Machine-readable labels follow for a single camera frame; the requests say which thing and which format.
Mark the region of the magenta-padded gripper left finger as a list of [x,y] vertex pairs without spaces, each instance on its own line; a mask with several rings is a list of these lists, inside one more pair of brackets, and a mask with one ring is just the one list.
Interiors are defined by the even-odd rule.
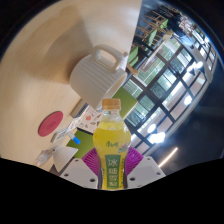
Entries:
[[91,149],[82,158],[75,158],[61,174],[61,178],[84,188],[97,189],[100,176],[100,160],[96,149]]

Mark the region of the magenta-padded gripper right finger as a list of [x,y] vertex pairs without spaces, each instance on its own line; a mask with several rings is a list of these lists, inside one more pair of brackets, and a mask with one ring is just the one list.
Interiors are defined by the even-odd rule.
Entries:
[[130,147],[125,159],[125,188],[134,189],[165,177],[164,172],[151,156],[143,156]]

